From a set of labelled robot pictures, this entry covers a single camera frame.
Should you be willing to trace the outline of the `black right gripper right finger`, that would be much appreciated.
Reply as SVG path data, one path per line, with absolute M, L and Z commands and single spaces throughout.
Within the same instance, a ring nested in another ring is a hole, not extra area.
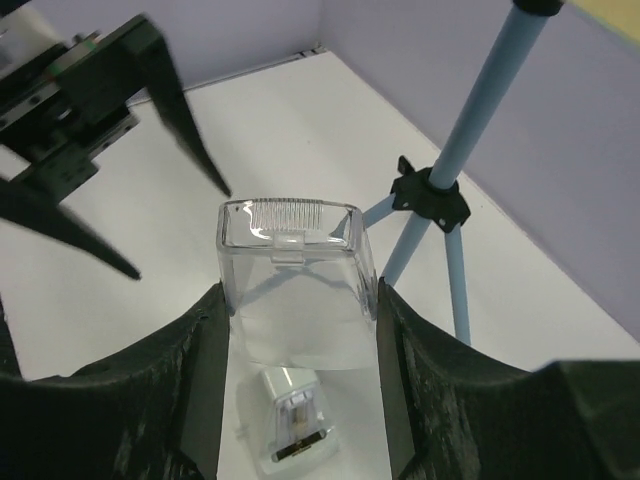
M 528 372 L 457 340 L 378 287 L 377 352 L 396 479 L 635 479 L 639 364 Z

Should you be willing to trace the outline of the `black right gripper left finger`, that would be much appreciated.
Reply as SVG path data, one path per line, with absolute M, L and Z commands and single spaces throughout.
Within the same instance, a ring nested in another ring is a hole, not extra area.
M 214 479 L 230 321 L 222 286 L 68 377 L 21 375 L 1 322 L 4 479 Z

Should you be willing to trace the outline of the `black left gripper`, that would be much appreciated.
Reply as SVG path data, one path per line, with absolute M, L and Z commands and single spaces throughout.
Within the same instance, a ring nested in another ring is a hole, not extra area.
M 140 271 L 95 230 L 63 206 L 23 185 L 82 185 L 98 172 L 95 158 L 128 134 L 138 118 L 121 104 L 96 124 L 84 119 L 50 76 L 94 50 L 101 35 L 78 34 L 1 79 L 1 144 L 27 162 L 11 181 L 1 178 L 1 218 L 93 256 L 130 279 Z M 147 90 L 165 129 L 191 162 L 225 196 L 231 188 L 207 151 L 185 98 L 168 45 L 140 14 L 122 49 Z

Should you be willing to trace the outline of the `clear plastic metronome cover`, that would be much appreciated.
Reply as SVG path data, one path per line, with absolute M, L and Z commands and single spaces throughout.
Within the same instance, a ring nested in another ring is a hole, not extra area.
M 216 247 L 234 341 L 255 363 L 355 370 L 376 357 L 377 275 L 363 214 L 301 198 L 229 201 Z

